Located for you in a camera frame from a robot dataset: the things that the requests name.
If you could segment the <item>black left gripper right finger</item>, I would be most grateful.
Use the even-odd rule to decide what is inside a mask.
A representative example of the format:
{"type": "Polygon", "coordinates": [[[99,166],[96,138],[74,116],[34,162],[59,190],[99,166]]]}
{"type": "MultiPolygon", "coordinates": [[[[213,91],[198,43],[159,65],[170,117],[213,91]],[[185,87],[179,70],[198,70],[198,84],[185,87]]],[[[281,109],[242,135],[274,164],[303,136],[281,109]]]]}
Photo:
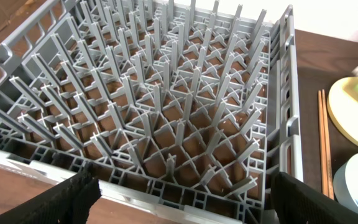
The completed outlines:
{"type": "Polygon", "coordinates": [[[271,198],[280,223],[358,224],[358,213],[285,172],[274,175],[271,198]]]}

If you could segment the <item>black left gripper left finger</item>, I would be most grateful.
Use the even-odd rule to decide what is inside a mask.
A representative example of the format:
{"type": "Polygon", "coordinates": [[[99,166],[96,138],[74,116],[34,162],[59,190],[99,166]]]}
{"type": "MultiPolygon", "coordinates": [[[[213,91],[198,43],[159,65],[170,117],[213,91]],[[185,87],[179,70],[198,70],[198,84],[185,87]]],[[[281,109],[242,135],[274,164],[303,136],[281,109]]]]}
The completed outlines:
{"type": "Polygon", "coordinates": [[[81,224],[101,197],[99,180],[83,170],[40,195],[0,214],[0,224],[81,224]]]}

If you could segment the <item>wooden chopstick right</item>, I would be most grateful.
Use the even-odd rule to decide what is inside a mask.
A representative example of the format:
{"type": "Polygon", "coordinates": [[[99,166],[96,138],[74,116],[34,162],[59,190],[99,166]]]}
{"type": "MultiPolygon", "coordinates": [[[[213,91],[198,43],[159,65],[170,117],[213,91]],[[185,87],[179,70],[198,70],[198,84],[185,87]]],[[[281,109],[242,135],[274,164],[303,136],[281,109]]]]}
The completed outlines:
{"type": "Polygon", "coordinates": [[[324,138],[326,146],[326,160],[327,160],[327,172],[328,172],[328,195],[329,198],[334,200],[334,189],[333,189],[333,174],[331,165],[331,147],[329,142],[329,127],[328,127],[328,112],[326,105],[326,94],[325,90],[321,90],[322,93],[322,104],[323,104],[323,122],[324,122],[324,138]]]}

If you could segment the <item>yellow plate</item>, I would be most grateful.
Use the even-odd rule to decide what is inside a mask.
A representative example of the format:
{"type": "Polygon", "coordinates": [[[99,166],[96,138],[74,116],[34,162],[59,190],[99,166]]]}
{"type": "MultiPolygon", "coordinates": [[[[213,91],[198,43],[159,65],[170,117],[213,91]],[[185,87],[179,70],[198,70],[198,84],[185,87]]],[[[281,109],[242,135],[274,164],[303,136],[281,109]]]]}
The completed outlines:
{"type": "Polygon", "coordinates": [[[357,77],[336,81],[328,94],[328,113],[335,127],[348,140],[358,146],[358,94],[357,77]]]}

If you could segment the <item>dark brown serving tray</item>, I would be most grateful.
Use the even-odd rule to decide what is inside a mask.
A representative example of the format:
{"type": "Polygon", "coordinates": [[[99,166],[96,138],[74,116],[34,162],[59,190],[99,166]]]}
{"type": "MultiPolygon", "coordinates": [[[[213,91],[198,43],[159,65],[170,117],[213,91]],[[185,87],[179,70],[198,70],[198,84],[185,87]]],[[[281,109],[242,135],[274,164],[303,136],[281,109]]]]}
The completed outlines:
{"type": "MultiPolygon", "coordinates": [[[[318,192],[322,192],[318,91],[324,89],[326,93],[329,93],[332,84],[351,75],[350,71],[332,72],[307,67],[298,68],[303,179],[306,185],[318,192]]],[[[354,154],[358,153],[358,146],[342,135],[331,121],[328,124],[331,165],[332,171],[336,172],[354,154]]]]}

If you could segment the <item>grey plastic dish rack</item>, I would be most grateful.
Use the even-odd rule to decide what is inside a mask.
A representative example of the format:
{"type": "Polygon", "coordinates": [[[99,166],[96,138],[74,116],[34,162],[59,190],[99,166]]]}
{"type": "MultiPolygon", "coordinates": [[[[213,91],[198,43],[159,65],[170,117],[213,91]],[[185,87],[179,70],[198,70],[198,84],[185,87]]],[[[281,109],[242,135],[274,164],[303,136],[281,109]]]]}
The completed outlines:
{"type": "Polygon", "coordinates": [[[303,179],[293,8],[46,1],[0,44],[0,168],[180,223],[277,223],[303,179]]]}

